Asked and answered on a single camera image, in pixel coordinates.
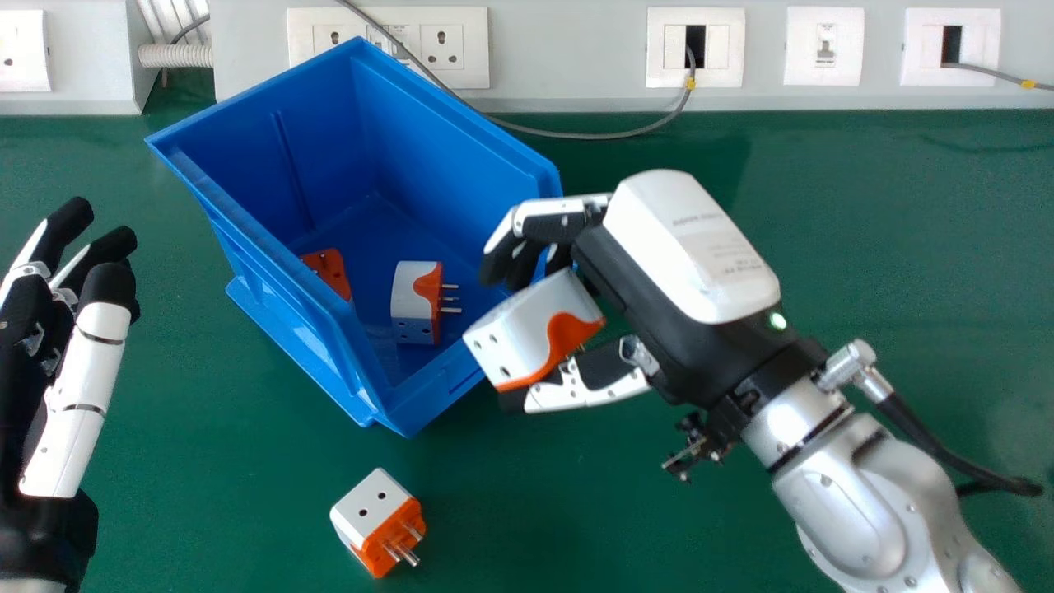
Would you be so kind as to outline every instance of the blue plastic bin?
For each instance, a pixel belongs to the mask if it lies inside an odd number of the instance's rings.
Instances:
[[[462,333],[506,298],[480,285],[508,209],[561,195],[548,160],[355,39],[147,142],[198,198],[227,293],[360,427],[410,437],[483,380]],[[299,255],[336,248],[353,304]],[[444,263],[463,315],[438,348],[396,345],[401,259]]]

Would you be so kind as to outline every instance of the robotic hand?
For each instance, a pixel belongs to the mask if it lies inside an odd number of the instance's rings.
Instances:
[[[120,226],[58,269],[92,222],[74,198],[40,222],[0,283],[0,591],[80,589],[98,510],[80,490],[139,315]]]
[[[554,275],[521,289],[547,245],[547,272],[577,262],[632,335],[559,365],[536,356],[555,348],[551,320],[538,319],[553,309],[531,309],[538,295],[521,294],[545,290]],[[503,337],[486,354],[470,351],[507,410],[567,410],[655,390],[670,404],[697,409],[677,424],[686,447],[663,468],[688,481],[697,462],[720,462],[745,443],[773,476],[808,556],[845,591],[1019,591],[971,534],[956,495],[1037,496],[1041,489],[944,449],[877,371],[866,343],[828,356],[799,336],[781,309],[776,275],[690,175],[648,171],[610,195],[513,207],[485,246],[481,280],[521,290],[500,316],[465,335],[473,344],[470,335],[481,330]],[[547,322],[545,343],[544,333],[531,332]],[[857,414],[840,391],[851,383],[915,444]],[[957,493],[938,462],[974,481]]]

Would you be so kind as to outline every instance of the electrical outlet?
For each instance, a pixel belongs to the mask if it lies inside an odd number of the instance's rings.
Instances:
[[[783,83],[858,86],[863,33],[863,8],[789,6]]]
[[[431,70],[465,70],[465,27],[421,25],[421,57]]]
[[[0,11],[0,93],[50,92],[43,11]]]
[[[941,67],[961,62],[999,67],[999,8],[907,8],[900,84],[905,86],[992,86],[995,78]]]
[[[485,6],[379,6],[363,9],[385,25],[451,88],[490,87],[490,41]],[[338,42],[364,37],[417,71],[410,56],[343,7],[289,8],[286,13],[290,67]]]
[[[688,74],[686,50],[696,59],[697,86],[742,86],[746,12],[649,7],[645,86],[683,86]]]

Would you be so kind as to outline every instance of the green table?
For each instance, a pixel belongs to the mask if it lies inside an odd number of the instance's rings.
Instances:
[[[141,118],[0,119],[0,260],[74,194],[97,232],[140,236],[143,318],[86,477],[102,512],[87,592],[836,591],[747,451],[690,487],[660,471],[685,411],[658,397],[523,418],[480,388],[412,441],[355,427],[226,298],[202,212],[142,142],[208,91],[159,90]],[[529,142],[568,193],[696,174],[777,270],[799,329],[828,348],[867,339],[950,446],[1051,487],[1052,133],[1054,111],[690,114],[630,141]],[[418,569],[374,582],[327,514],[378,466],[430,531]],[[1054,581],[1052,500],[963,503],[1028,591]]]

